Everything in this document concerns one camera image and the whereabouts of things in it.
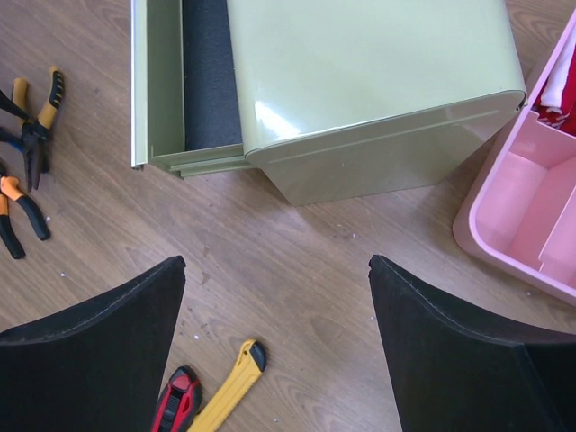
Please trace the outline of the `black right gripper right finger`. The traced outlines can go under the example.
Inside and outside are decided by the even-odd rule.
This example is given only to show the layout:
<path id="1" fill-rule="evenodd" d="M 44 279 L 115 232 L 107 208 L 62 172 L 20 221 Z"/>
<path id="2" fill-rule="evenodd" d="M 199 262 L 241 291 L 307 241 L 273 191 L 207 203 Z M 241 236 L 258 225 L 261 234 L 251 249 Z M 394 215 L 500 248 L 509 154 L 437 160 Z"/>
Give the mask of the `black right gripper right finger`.
<path id="1" fill-rule="evenodd" d="M 422 281 L 384 256 L 369 282 L 405 431 L 573 431 L 575 336 Z"/>

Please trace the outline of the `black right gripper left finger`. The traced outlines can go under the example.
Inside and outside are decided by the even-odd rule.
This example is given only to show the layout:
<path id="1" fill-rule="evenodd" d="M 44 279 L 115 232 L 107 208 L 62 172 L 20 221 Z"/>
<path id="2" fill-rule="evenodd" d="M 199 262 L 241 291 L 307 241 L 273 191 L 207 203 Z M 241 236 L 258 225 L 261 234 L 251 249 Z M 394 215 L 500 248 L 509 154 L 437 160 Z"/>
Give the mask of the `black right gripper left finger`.
<path id="1" fill-rule="evenodd" d="M 3 431 L 149 431 L 185 290 L 172 256 L 1 334 Z"/>

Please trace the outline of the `red black utility knife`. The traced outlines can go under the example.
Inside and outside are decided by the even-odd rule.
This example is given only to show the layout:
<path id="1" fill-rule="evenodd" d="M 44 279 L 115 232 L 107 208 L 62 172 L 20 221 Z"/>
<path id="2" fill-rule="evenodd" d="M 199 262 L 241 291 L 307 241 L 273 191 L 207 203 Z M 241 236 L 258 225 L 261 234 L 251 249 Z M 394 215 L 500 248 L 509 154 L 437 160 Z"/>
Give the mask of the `red black utility knife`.
<path id="1" fill-rule="evenodd" d="M 186 431 L 193 424 L 202 400 L 197 374 L 188 365 L 179 366 L 158 398 L 151 431 Z"/>

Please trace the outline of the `yellow utility knife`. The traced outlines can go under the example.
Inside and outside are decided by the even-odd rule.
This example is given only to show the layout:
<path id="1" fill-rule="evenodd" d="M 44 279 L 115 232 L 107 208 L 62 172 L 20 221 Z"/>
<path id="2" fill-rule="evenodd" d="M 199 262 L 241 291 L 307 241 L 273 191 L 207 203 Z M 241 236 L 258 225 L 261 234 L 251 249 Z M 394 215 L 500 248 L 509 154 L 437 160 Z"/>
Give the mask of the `yellow utility knife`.
<path id="1" fill-rule="evenodd" d="M 245 340 L 229 376 L 194 418 L 187 431 L 217 431 L 262 375 L 266 365 L 264 345 L 253 338 Z"/>

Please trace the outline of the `yellow handled pliers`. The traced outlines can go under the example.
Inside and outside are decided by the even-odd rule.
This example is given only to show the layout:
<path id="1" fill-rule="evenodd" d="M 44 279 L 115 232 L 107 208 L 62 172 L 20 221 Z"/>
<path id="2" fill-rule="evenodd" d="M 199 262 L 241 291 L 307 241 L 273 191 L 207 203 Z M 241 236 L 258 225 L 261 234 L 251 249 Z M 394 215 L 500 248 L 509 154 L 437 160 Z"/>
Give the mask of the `yellow handled pliers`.
<path id="1" fill-rule="evenodd" d="M 64 75 L 52 66 L 49 69 L 49 95 L 35 119 L 21 120 L 21 143 L 27 191 L 37 190 L 41 175 L 50 171 L 47 145 L 51 128 L 57 118 L 65 94 Z"/>

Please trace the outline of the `green metal tool chest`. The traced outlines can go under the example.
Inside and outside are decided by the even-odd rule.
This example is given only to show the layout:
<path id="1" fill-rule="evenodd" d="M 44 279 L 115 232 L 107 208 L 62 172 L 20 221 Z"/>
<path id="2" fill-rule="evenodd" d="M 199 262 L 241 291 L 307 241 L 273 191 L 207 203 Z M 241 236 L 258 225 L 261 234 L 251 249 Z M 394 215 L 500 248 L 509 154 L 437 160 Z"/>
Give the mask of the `green metal tool chest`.
<path id="1" fill-rule="evenodd" d="M 242 142 L 187 150 L 183 2 L 134 1 L 131 163 L 292 205 L 433 185 L 522 107 L 502 1 L 226 1 Z"/>

